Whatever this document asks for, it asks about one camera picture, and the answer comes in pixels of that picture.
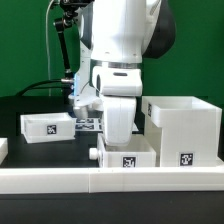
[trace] white base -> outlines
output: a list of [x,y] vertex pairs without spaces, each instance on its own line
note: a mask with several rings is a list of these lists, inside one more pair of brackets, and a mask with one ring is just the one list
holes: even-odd
[[119,147],[106,145],[103,134],[98,134],[97,153],[101,168],[155,167],[156,164],[156,152],[143,135],[131,135],[129,144]]
[[224,163],[192,168],[0,169],[0,194],[224,190]]

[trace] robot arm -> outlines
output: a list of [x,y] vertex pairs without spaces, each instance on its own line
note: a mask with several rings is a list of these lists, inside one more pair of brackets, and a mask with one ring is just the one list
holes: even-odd
[[142,55],[158,58],[175,39],[167,0],[60,2],[68,12],[87,4],[81,13],[80,39],[91,50],[95,65],[90,83],[103,102],[105,141],[112,146],[127,145],[135,117],[135,97],[142,94]]
[[[79,119],[86,119],[88,117],[87,108],[95,100],[95,90],[88,85],[89,82],[89,71],[90,71],[90,55],[91,55],[91,42],[87,41],[90,39],[91,29],[88,28],[86,32],[86,27],[90,26],[86,17],[92,19],[92,14],[89,8],[92,0],[55,0],[54,5],[60,5],[63,9],[63,17],[55,20],[54,25],[57,30],[62,56],[65,67],[65,77],[64,82],[72,83],[71,88],[73,89],[73,94],[71,91],[65,94],[67,101],[73,104],[74,112]],[[71,28],[73,24],[76,24],[80,34],[80,68],[77,72],[73,72],[70,68],[69,57],[67,53],[67,47],[64,37],[64,30]]]

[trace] black cable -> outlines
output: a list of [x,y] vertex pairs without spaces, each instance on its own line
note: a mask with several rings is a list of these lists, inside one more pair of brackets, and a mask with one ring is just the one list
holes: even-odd
[[18,93],[16,93],[15,96],[22,96],[25,92],[33,89],[36,86],[40,86],[40,85],[44,85],[44,84],[49,84],[49,83],[58,83],[58,82],[61,83],[61,80],[60,79],[52,79],[52,80],[46,80],[46,81],[42,81],[42,82],[37,82],[37,83],[34,83],[34,84],[26,87],[25,89],[19,91]]
[[28,92],[30,90],[39,90],[39,89],[48,89],[49,90],[49,89],[70,89],[70,88],[69,87],[65,87],[65,86],[64,87],[62,87],[62,86],[34,87],[34,88],[31,88],[31,89],[28,89],[26,92]]

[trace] black panel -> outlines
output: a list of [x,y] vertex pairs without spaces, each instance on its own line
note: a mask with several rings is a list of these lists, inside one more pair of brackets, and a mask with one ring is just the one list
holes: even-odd
[[83,36],[81,38],[81,41],[88,49],[91,49],[93,2],[84,8],[83,18],[84,18],[84,29],[83,29]]
[[174,44],[176,35],[175,21],[168,1],[162,0],[158,21],[151,42],[143,57],[159,58]]
[[221,224],[224,192],[0,195],[2,224]]

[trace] black tabletop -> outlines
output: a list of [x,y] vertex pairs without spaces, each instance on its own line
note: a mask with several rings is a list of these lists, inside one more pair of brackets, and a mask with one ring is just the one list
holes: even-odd
[[[0,137],[9,143],[0,168],[97,167],[88,159],[96,133],[82,132],[71,141],[26,143],[20,115],[56,112],[72,108],[60,97],[0,98]],[[0,223],[215,224],[224,222],[223,207],[222,191],[0,195]]]

